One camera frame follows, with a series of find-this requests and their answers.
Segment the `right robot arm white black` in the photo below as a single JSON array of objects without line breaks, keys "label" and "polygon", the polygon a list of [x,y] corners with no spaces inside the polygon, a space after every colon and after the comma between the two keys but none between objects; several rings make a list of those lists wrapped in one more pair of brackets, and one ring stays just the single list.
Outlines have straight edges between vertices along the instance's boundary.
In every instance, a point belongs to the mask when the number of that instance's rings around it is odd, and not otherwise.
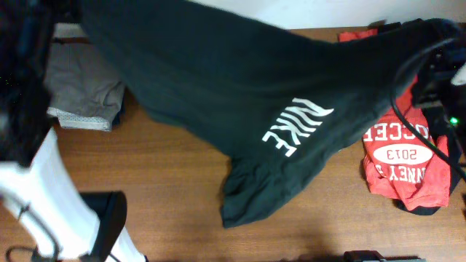
[{"label": "right robot arm white black", "polygon": [[441,119],[465,147],[465,29],[445,38],[426,54],[412,89],[417,108],[440,108]]}]

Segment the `folded grey shorts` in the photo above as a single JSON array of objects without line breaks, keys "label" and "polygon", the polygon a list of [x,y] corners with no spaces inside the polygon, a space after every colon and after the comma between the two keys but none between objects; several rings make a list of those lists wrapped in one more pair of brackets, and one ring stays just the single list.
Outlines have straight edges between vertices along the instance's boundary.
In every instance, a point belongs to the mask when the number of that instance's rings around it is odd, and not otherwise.
[{"label": "folded grey shorts", "polygon": [[52,93],[47,113],[63,128],[110,132],[125,85],[75,23],[55,26],[45,85]]}]

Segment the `red soccer t-shirt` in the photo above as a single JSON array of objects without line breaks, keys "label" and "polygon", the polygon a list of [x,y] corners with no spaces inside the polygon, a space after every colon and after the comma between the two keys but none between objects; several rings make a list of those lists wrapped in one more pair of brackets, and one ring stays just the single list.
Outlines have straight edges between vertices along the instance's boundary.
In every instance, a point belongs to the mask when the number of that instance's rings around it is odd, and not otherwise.
[{"label": "red soccer t-shirt", "polygon": [[389,109],[363,136],[368,189],[397,208],[432,215],[449,205],[451,168]]}]

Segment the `dark green Nike t-shirt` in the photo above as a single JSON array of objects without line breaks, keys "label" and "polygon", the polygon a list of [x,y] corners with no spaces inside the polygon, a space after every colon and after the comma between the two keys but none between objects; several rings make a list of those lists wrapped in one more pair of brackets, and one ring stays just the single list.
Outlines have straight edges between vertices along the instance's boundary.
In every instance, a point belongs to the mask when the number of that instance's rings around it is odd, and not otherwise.
[{"label": "dark green Nike t-shirt", "polygon": [[329,43],[192,1],[88,0],[81,26],[154,120],[231,159],[225,228],[263,220],[388,111],[429,51],[461,36],[429,19]]}]

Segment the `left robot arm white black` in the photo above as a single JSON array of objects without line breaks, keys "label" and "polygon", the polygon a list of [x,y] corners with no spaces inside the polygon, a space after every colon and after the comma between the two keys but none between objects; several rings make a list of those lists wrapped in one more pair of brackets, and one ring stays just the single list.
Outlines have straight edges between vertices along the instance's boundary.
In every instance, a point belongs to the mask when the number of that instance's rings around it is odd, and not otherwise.
[{"label": "left robot arm white black", "polygon": [[1,3],[1,200],[35,241],[32,261],[144,261],[121,191],[77,191],[47,116],[44,86],[57,16],[72,1]]}]

